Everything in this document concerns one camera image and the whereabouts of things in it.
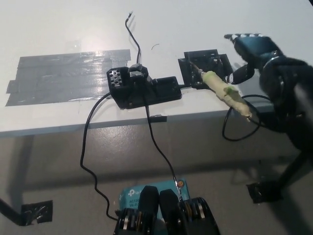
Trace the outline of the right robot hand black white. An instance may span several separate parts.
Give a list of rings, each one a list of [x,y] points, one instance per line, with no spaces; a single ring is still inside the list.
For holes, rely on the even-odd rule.
[[[235,51],[246,62],[246,65],[225,77],[229,84],[241,84],[252,78],[256,69],[262,70],[272,58],[285,56],[270,37],[259,33],[225,34],[224,38],[234,45]]]

